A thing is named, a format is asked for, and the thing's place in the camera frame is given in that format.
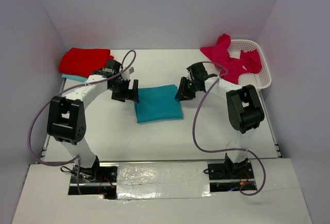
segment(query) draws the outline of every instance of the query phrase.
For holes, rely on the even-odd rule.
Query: gray wall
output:
[[[0,222],[11,223],[28,164],[29,124],[60,86],[64,46],[38,0],[0,0]],[[34,149],[46,136],[46,115],[37,123]]]
[[[330,223],[329,17],[329,0],[278,0],[258,38],[273,78],[264,95],[275,135],[315,224]]]
[[[276,0],[41,0],[64,44],[198,48],[223,33],[256,39]]]

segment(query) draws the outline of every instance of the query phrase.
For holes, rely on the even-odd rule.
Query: crumpled red cloth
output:
[[[231,58],[228,48],[231,39],[227,34],[223,34],[217,40],[217,44],[212,47],[202,47],[201,52],[211,61],[224,66],[228,74],[222,78],[234,84],[238,84],[238,78],[243,73],[259,73],[262,69],[260,56],[257,50],[244,52],[241,50],[240,59]]]
[[[93,71],[105,67],[107,60],[112,59],[113,56],[107,49],[78,49],[73,47],[62,57],[59,71],[88,78]]]

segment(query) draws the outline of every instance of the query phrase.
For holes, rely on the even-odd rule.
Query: basket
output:
[[[240,75],[238,78],[238,84],[241,86],[253,85],[258,91],[269,87],[272,83],[272,77],[270,76],[270,72],[260,46],[250,40],[232,40],[228,48],[230,57],[239,59],[241,50],[244,52],[257,50],[262,64],[262,70],[258,74],[244,73]]]

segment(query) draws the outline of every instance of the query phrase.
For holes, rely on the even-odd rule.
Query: shiny plastic wrap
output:
[[[206,162],[119,164],[118,199],[211,196]]]

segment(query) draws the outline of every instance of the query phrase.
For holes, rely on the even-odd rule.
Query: teal cloth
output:
[[[87,78],[72,74],[62,74],[62,78],[72,79],[73,81],[85,82]]]
[[[140,103],[134,104],[138,123],[182,119],[180,101],[174,99],[176,92],[175,85],[139,88]]]

